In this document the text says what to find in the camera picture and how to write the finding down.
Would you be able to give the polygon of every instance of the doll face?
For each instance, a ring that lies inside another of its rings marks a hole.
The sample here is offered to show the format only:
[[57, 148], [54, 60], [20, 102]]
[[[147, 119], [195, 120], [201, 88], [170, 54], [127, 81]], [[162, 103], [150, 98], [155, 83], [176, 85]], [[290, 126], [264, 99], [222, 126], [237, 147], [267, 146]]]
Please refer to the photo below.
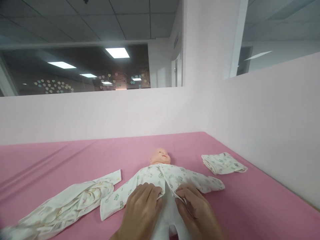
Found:
[[150, 157], [150, 164], [158, 164], [158, 163], [171, 163], [171, 158], [168, 155], [167, 151], [163, 148], [158, 148], [154, 151], [152, 156]]

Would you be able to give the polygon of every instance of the pink table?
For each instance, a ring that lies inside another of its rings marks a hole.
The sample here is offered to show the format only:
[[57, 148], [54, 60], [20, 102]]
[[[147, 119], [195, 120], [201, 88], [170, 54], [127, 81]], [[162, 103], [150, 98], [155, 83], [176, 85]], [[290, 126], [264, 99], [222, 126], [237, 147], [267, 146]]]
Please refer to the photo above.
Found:
[[[165, 148], [172, 164], [205, 175], [202, 154], [229, 152], [246, 173], [218, 175], [226, 189], [206, 194], [229, 239], [320, 239], [320, 213], [204, 132], [0, 147], [0, 226], [14, 225], [71, 184], [122, 170], [119, 188]], [[124, 211], [101, 222], [99, 208], [58, 239], [109, 239]]]

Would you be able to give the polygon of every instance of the fabric fold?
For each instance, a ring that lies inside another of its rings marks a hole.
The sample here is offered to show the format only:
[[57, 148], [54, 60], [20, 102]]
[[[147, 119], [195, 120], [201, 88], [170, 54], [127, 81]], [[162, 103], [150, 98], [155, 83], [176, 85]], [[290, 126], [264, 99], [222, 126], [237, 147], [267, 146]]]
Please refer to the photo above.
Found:
[[246, 166], [235, 160], [229, 153], [218, 155], [201, 155], [202, 162], [215, 175], [229, 174], [233, 172], [243, 173], [248, 170]]
[[46, 240], [54, 237], [109, 198], [121, 181], [121, 170], [93, 181], [74, 184], [47, 200], [21, 219], [18, 225], [1, 230], [4, 240]]

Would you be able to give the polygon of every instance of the baby garment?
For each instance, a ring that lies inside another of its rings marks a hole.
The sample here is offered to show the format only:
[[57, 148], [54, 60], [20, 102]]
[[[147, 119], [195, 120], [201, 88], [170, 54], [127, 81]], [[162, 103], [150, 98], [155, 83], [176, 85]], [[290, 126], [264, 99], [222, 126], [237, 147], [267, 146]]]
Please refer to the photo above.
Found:
[[214, 174], [228, 174], [233, 172], [243, 173], [248, 168], [237, 160], [235, 160], [229, 153], [221, 153], [218, 155], [201, 155], [202, 162]]
[[129, 195], [139, 184], [143, 184], [146, 182], [153, 183], [155, 186], [159, 186], [163, 189], [158, 198], [162, 197], [165, 194], [166, 184], [170, 189], [169, 194], [175, 198], [179, 198], [175, 193], [175, 190], [178, 188], [178, 186], [185, 183], [193, 183], [196, 188], [202, 193], [224, 189], [224, 184], [219, 179], [214, 177], [207, 177], [203, 174], [170, 164], [160, 163], [150, 165], [149, 167], [145, 167], [139, 170], [128, 182], [114, 191], [110, 198], [104, 198], [101, 200], [101, 220], [105, 220], [107, 217], [124, 208]]
[[71, 185], [21, 219], [17, 226], [1, 230], [0, 236], [5, 240], [49, 239], [98, 207], [102, 198], [108, 199], [114, 184], [120, 181], [118, 170], [93, 181]]

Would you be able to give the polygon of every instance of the printed baby onesie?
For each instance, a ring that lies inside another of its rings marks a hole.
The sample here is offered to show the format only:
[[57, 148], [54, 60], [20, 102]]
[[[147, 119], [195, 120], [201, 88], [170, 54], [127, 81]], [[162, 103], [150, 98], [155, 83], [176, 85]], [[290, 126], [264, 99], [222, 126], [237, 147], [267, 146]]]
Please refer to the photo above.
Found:
[[101, 199], [108, 199], [114, 184], [121, 181], [121, 171], [80, 184], [74, 184], [47, 200], [18, 225], [1, 230], [3, 239], [46, 240], [76, 222], [83, 215], [100, 205]]
[[139, 184], [153, 183], [163, 190], [158, 198], [165, 194], [165, 185], [168, 184], [172, 196], [179, 198], [175, 190], [186, 183], [193, 183], [202, 193], [219, 191], [224, 189], [224, 184], [217, 178], [208, 177], [200, 173], [187, 170], [171, 164], [155, 164], [139, 170], [128, 182], [123, 184], [119, 189], [114, 191], [110, 198], [101, 200], [100, 217], [105, 220], [115, 212], [124, 208], [129, 195]]

